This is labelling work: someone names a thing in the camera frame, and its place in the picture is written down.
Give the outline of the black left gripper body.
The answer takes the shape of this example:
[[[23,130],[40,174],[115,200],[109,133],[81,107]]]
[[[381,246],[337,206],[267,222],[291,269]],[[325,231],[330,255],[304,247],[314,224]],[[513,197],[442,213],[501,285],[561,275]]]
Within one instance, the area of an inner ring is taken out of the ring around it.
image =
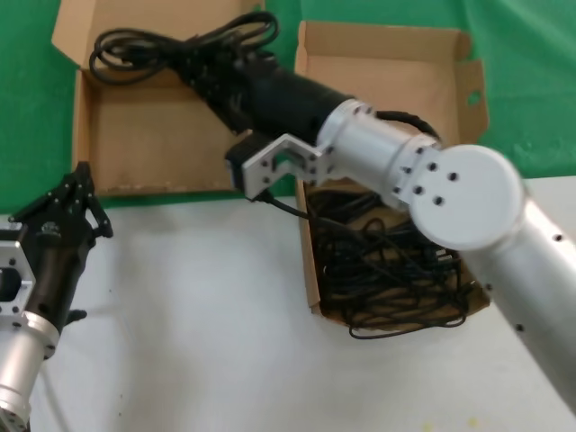
[[[57,329],[67,325],[77,284],[95,245],[84,211],[42,211],[20,217],[23,249],[35,277],[25,309]]]

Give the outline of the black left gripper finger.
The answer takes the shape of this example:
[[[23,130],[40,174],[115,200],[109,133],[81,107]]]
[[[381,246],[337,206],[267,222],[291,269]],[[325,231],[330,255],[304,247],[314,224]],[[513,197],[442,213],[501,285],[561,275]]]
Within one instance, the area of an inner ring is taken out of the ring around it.
[[[86,163],[79,162],[76,169],[63,176],[59,184],[19,211],[9,221],[27,221],[47,211],[62,210],[73,215],[86,215]]]
[[[95,194],[95,185],[90,166],[88,164],[81,164],[80,168],[85,207],[92,213],[96,223],[93,227],[94,237],[111,238],[113,236],[113,227],[103,206]]]

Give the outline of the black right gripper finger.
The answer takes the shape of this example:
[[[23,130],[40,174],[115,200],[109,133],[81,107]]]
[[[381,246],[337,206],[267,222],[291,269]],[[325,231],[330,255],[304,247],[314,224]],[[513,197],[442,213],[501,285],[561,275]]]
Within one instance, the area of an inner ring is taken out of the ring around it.
[[[207,85],[195,85],[193,90],[232,133],[243,133],[251,129],[247,117],[235,105],[228,90]]]
[[[189,86],[237,81],[238,59],[238,44],[178,44],[173,48],[173,70]]]

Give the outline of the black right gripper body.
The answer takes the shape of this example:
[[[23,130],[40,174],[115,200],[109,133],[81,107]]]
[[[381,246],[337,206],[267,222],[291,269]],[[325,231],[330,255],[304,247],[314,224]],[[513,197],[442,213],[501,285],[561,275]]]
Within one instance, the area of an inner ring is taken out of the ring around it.
[[[274,60],[252,59],[235,66],[235,108],[247,126],[270,138],[285,133],[314,144],[328,117],[348,94],[300,76]]]

